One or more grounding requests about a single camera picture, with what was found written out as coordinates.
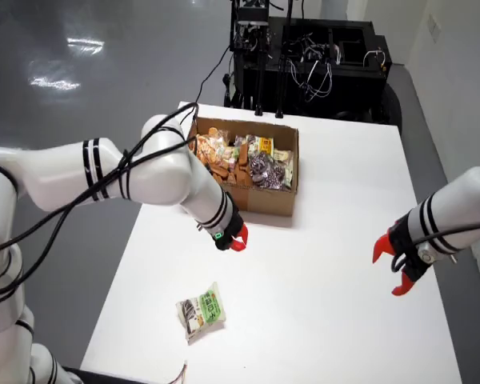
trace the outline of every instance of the snack package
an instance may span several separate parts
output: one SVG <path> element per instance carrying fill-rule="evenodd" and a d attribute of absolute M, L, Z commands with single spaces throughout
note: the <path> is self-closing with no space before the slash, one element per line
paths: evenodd
<path fill-rule="evenodd" d="M 217 283 L 196 298 L 189 298 L 176 304 L 178 316 L 186 329 L 186 340 L 190 341 L 216 322 L 226 320 Z"/>
<path fill-rule="evenodd" d="M 291 188 L 291 179 L 294 176 L 294 154 L 291 150 L 274 150 L 274 160 L 281 162 L 285 169 L 284 186 Z"/>
<path fill-rule="evenodd" d="M 231 156 L 225 157 L 226 148 L 230 142 L 230 133 L 227 130 L 218 130 L 211 127 L 208 134 L 198 134 L 198 159 L 202 164 L 210 164 L 211 166 L 221 166 L 228 169 L 229 159 Z"/>
<path fill-rule="evenodd" d="M 282 162 L 287 166 L 292 160 L 294 154 L 291 150 L 274 150 L 274 160 L 276 162 Z"/>
<path fill-rule="evenodd" d="M 290 162 L 285 166 L 285 180 L 284 185 L 286 188 L 291 189 L 291 180 L 294 177 L 294 158 L 290 159 Z"/>
<path fill-rule="evenodd" d="M 265 152 L 256 154 L 249 160 L 250 175 L 253 183 L 260 188 L 282 190 L 285 169 Z"/>
<path fill-rule="evenodd" d="M 271 157 L 274 156 L 274 139 L 273 138 L 260 138 L 259 136 L 253 136 L 248 134 L 247 142 L 249 143 L 249 158 L 259 154 L 260 152 L 265 152 Z"/>

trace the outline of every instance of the white robotic arm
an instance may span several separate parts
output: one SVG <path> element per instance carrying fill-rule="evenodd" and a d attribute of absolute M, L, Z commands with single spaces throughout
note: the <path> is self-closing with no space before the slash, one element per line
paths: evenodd
<path fill-rule="evenodd" d="M 402 269 L 402 285 L 395 296 L 406 294 L 438 260 L 480 239 L 480 166 L 471 168 L 429 196 L 396 221 L 375 243 L 373 262 L 383 252 L 394 256 L 393 272 Z"/>
<path fill-rule="evenodd" d="M 11 227 L 19 195 L 28 194 L 41 209 L 62 215 L 76 202 L 107 198 L 180 204 L 217 248 L 245 249 L 247 228 L 233 199 L 189 150 L 179 123 L 154 116 L 142 128 L 142 137 L 146 138 L 142 151 L 129 161 L 107 138 L 48 150 L 0 147 L 0 382 L 24 384 L 37 376 L 37 383 L 71 383 L 46 348 L 30 349 L 34 318 L 25 307 L 21 284 L 30 270 L 23 270 L 19 247 L 6 246 L 13 242 Z M 89 190 L 93 193 L 81 199 Z M 243 242 L 235 239 L 238 236 Z"/>

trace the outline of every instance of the black metal frame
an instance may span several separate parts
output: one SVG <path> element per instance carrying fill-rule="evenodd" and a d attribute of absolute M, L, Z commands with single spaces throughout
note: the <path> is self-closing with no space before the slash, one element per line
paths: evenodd
<path fill-rule="evenodd" d="M 256 114 L 262 113 L 263 106 L 264 109 L 275 112 L 278 118 L 282 117 L 283 110 L 286 110 L 287 113 L 331 117 L 334 113 L 343 113 L 350 108 L 356 113 L 365 113 L 380 102 L 392 62 L 385 38 L 375 34 L 371 22 L 292 19 L 290 16 L 293 0 L 289 0 L 288 13 L 285 18 L 268 17 L 266 28 L 270 32 L 270 46 L 261 44 L 260 50 L 251 52 L 234 44 L 235 23 L 238 21 L 236 16 L 239 14 L 235 7 L 239 3 L 240 0 L 232 0 L 231 7 L 230 49 L 234 52 L 235 87 L 240 93 L 240 95 L 234 95 L 234 100 L 231 101 L 233 106 L 239 107 L 239 103 L 243 102 L 244 108 L 251 109 L 252 98 L 256 105 Z M 358 62 L 342 62 L 340 65 L 336 65 L 335 60 L 330 60 L 334 80 L 333 92 L 327 99 L 316 98 L 313 100 L 313 104 L 318 105 L 318 102 L 322 102 L 322 105 L 326 105 L 329 115 L 325 112 L 320 115 L 314 111 L 306 112 L 305 110 L 299 111 L 288 108 L 288 103 L 295 104 L 292 98 L 295 97 L 296 89 L 293 81 L 288 82 L 290 65 L 286 62 L 286 57 L 288 56 L 289 45 L 285 42 L 292 39 L 292 31 L 306 28 L 328 30 L 328 38 L 324 42 L 327 42 L 330 46 L 331 58 L 334 58 L 334 42 L 340 45 L 343 53 L 351 50 L 354 42 L 345 41 L 345 46 L 343 46 L 343 42 L 338 41 L 338 35 L 348 34 L 349 31 L 357 31 L 356 33 L 362 36 L 364 49 L 362 54 L 368 50 L 383 50 L 386 54 L 384 68 L 381 68 L 380 61 L 377 60 L 375 55 L 366 59 L 366 66 L 360 64 L 359 59 Z M 309 73 L 311 68 L 309 64 L 305 63 L 296 63 L 296 67 L 302 74 Z M 277 79 L 274 81 L 275 73 L 277 73 Z M 326 64 L 319 64 L 315 69 L 314 77 L 320 78 L 320 76 L 325 76 L 325 73 Z M 270 97 L 264 92 L 267 87 L 270 90 Z M 344 100 L 346 99 L 351 100 L 351 102 L 348 106 L 342 108 L 341 106 L 345 105 Z"/>

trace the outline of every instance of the wire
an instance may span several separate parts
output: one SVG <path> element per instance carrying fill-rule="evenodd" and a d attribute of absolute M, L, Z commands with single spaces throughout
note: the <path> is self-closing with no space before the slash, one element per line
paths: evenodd
<path fill-rule="evenodd" d="M 324 94 L 322 94 L 322 87 L 324 82 L 326 82 L 327 76 L 329 76 L 329 89 Z M 333 76 L 330 69 L 330 63 L 327 63 L 327 72 L 326 72 L 326 75 L 323 77 L 322 84 L 320 84 L 320 88 L 318 88 L 318 90 L 314 92 L 313 96 L 309 100 L 305 100 L 305 101 L 311 102 L 311 100 L 313 100 L 315 96 L 318 96 L 319 98 L 326 98 L 327 96 L 329 96 L 330 91 L 332 90 L 332 87 L 333 87 Z"/>
<path fill-rule="evenodd" d="M 365 57 L 362 59 L 362 66 L 365 66 L 365 60 L 366 60 L 366 57 L 368 57 L 369 54 L 375 54 L 376 57 L 378 57 L 378 54 L 382 54 L 382 55 L 383 55 L 381 68 L 382 68 L 382 67 L 384 66 L 384 64 L 386 63 L 386 54 L 384 53 L 383 50 L 369 50 L 368 52 L 366 52 Z"/>
<path fill-rule="evenodd" d="M 272 2 L 269 2 L 269 4 L 272 5 L 272 7 L 274 7 L 276 10 L 282 10 L 283 12 L 285 11 L 284 8 L 281 8 L 280 6 L 276 6 L 275 4 L 273 4 Z"/>
<path fill-rule="evenodd" d="M 224 56 L 226 56 L 226 53 L 227 51 L 229 50 L 230 46 L 228 45 L 226 50 L 224 51 L 224 53 L 222 54 L 221 56 L 221 59 L 218 61 L 217 65 L 214 66 L 214 68 L 211 70 L 211 72 L 208 74 L 208 76 L 205 77 L 205 79 L 201 82 L 201 86 L 199 87 L 199 93 L 198 93 L 198 96 L 196 97 L 195 99 L 195 102 L 197 104 L 197 102 L 199 101 L 199 98 L 201 97 L 201 93 L 202 93 L 202 87 L 205 85 L 205 82 L 211 77 L 212 74 L 214 74 L 215 70 L 218 68 L 218 66 L 221 65 L 221 62 L 222 60 L 224 59 Z M 194 112 L 194 108 L 192 109 L 192 111 L 190 111 L 188 114 L 185 115 L 185 117 L 183 118 L 183 120 L 180 121 L 180 124 L 183 124 L 183 122 L 186 120 L 186 118 L 188 118 L 192 112 Z"/>
<path fill-rule="evenodd" d="M 128 175 L 130 171 L 135 168 L 136 166 L 139 166 L 140 164 L 151 160 L 152 158 L 156 158 L 159 156 L 163 156 L 164 154 L 168 154 L 169 152 L 182 148 L 184 146 L 187 146 L 189 143 L 192 141 L 196 141 L 196 137 L 188 138 L 187 140 L 180 142 L 179 144 L 176 144 L 174 146 L 165 148 L 163 150 L 159 150 L 156 152 L 153 152 L 152 154 L 148 154 L 146 156 L 143 156 L 140 159 L 135 160 L 134 162 L 131 162 L 133 159 L 133 156 L 142 148 L 142 146 L 146 143 L 146 141 L 151 138 L 154 134 L 158 132 L 158 130 L 166 124 L 169 120 L 172 118 L 176 117 L 179 115 L 181 112 L 184 112 L 185 110 L 188 110 L 190 108 L 195 108 L 197 109 L 196 114 L 198 112 L 199 105 L 196 102 L 190 102 L 188 104 L 185 104 L 183 107 L 177 109 L 175 112 L 165 116 L 156 126 L 154 126 L 150 132 L 147 133 L 146 136 L 144 136 L 138 143 L 137 145 L 132 149 L 132 151 L 128 152 L 125 151 L 123 158 L 119 162 L 118 166 L 114 168 L 111 172 L 109 172 L 107 175 L 105 175 L 100 181 L 96 182 L 93 184 L 91 187 L 88 189 L 84 190 L 79 196 L 77 196 L 72 202 L 66 204 L 65 206 L 62 206 L 61 208 L 55 210 L 51 214 L 48 214 L 44 219 L 42 219 L 40 222 L 20 234 L 19 236 L 16 236 L 15 238 L 9 240 L 8 242 L 4 242 L 3 244 L 0 245 L 0 251 L 4 250 L 5 248 L 12 246 L 13 244 L 23 240 L 24 238 L 30 236 L 33 232 L 47 224 L 51 219 L 53 219 L 55 216 L 58 214 L 62 214 L 62 216 L 59 218 L 57 221 L 57 224 L 55 225 L 55 228 L 51 234 L 51 236 L 48 239 L 48 242 L 45 245 L 45 248 L 39 258 L 35 261 L 35 263 L 32 265 L 31 268 L 29 268 L 21 277 L 19 277 L 17 280 L 12 281 L 11 284 L 8 286 L 5 286 L 3 288 L 0 288 L 0 295 L 7 294 L 11 292 L 12 290 L 16 290 L 21 284 L 23 284 L 39 267 L 40 265 L 44 262 L 46 256 L 50 252 L 50 249 L 52 245 L 55 242 L 55 239 L 58 236 L 58 233 L 60 229 L 62 228 L 62 225 L 64 224 L 64 221 L 67 219 L 67 216 L 70 214 L 73 208 L 75 208 L 78 204 L 81 204 L 88 198 L 90 198 L 93 194 L 99 192 L 100 190 L 103 190 L 106 188 L 108 185 L 110 185 L 113 182 L 119 181 L 121 182 L 121 177 L 126 174 Z"/>
<path fill-rule="evenodd" d="M 314 68 L 317 66 L 317 64 L 318 64 L 318 60 L 317 60 L 316 62 L 314 62 L 314 66 L 313 66 L 313 68 L 311 68 L 310 75 L 307 77 L 307 81 L 306 81 L 306 82 L 307 82 L 308 84 L 309 84 L 309 82 L 310 82 L 311 75 L 313 74 Z"/>
<path fill-rule="evenodd" d="M 176 377 L 175 380 L 173 380 L 172 382 L 169 382 L 168 384 L 175 384 L 179 379 L 182 380 L 182 384 L 183 384 L 185 382 L 185 372 L 187 367 L 188 367 L 188 364 L 185 361 L 185 364 L 183 364 L 183 368 L 180 371 L 179 375 Z"/>
<path fill-rule="evenodd" d="M 456 226 L 450 230 L 442 230 L 440 232 L 436 232 L 435 234 L 429 234 L 428 236 L 423 236 L 417 240 L 413 241 L 414 246 L 418 246 L 423 242 L 428 242 L 434 238 L 441 238 L 443 236 L 448 236 L 449 234 L 461 234 L 463 232 L 469 232 L 471 230 L 480 230 L 480 222 L 474 224 L 466 224 L 465 226 Z"/>
<path fill-rule="evenodd" d="M 230 64 L 227 66 L 227 74 L 231 77 L 231 62 L 233 61 L 234 53 L 231 54 Z"/>

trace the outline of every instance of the snack bag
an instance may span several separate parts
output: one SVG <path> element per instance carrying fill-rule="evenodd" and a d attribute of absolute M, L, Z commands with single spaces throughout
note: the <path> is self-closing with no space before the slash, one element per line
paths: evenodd
<path fill-rule="evenodd" d="M 274 156 L 274 139 L 273 138 L 260 138 L 259 136 L 247 135 L 247 142 L 249 143 L 249 158 L 265 152 L 271 157 Z"/>
<path fill-rule="evenodd" d="M 222 306 L 216 282 L 201 296 L 178 302 L 176 307 L 189 343 L 212 324 L 226 320 L 226 312 Z"/>

